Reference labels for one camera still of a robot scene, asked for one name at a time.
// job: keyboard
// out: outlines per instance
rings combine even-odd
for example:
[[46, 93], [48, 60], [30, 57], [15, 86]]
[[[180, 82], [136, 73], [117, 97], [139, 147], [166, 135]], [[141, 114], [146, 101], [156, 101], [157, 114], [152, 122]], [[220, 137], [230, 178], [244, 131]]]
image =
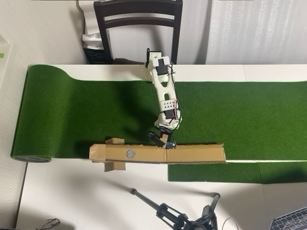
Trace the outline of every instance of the keyboard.
[[273, 219], [270, 230], [307, 230], [307, 207]]

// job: robotic arm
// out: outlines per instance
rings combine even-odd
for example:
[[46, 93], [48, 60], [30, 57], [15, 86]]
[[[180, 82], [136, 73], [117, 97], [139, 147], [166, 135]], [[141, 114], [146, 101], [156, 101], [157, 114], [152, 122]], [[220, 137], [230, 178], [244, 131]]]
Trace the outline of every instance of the robotic arm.
[[[147, 49], [146, 67], [153, 79], [160, 107], [160, 115], [154, 125], [158, 127], [163, 134], [168, 135], [169, 138], [167, 142], [169, 142], [172, 130], [177, 129], [182, 120], [180, 104], [176, 95], [173, 68], [168, 57], [162, 57], [161, 52], [150, 52], [149, 49]], [[162, 85], [164, 81], [167, 81], [166, 86]]]

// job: wooden chair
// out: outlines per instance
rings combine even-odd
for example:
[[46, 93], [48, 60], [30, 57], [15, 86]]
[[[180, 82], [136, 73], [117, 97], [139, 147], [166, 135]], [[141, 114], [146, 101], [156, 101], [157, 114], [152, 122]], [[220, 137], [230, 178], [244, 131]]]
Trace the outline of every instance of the wooden chair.
[[[162, 25], [173, 27], [171, 61], [177, 63], [182, 0], [111, 0], [94, 2], [95, 14], [108, 63], [113, 63], [112, 51], [106, 29], [124, 25]], [[126, 13], [158, 13], [173, 15], [174, 19], [158, 17], [126, 17], [105, 20], [105, 17]]]

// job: white wall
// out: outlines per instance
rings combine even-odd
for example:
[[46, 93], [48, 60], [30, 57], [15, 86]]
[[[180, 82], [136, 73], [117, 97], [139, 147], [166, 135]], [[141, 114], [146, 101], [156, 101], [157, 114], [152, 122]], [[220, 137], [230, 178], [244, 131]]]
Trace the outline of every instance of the white wall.
[[0, 0], [0, 42], [15, 43], [12, 76], [0, 98], [0, 227], [16, 222], [25, 163], [10, 157], [27, 67], [85, 64], [75, 1]]

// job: black cable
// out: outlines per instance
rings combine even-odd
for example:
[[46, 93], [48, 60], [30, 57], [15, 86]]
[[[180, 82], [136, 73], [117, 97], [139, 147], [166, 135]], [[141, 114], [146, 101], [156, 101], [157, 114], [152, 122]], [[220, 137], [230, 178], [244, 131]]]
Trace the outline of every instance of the black cable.
[[51, 224], [51, 227], [50, 228], [44, 228], [47, 224], [44, 224], [43, 226], [42, 226], [42, 228], [40, 228], [40, 229], [36, 229], [36, 230], [46, 230], [46, 229], [51, 229], [51, 228], [53, 228], [54, 226], [58, 226], [60, 223], [61, 223], [61, 221], [58, 219], [58, 218], [54, 218], [54, 219], [48, 219], [48, 223], [47, 224], [50, 224], [51, 222], [53, 222], [53, 221], [57, 221], [55, 224]]

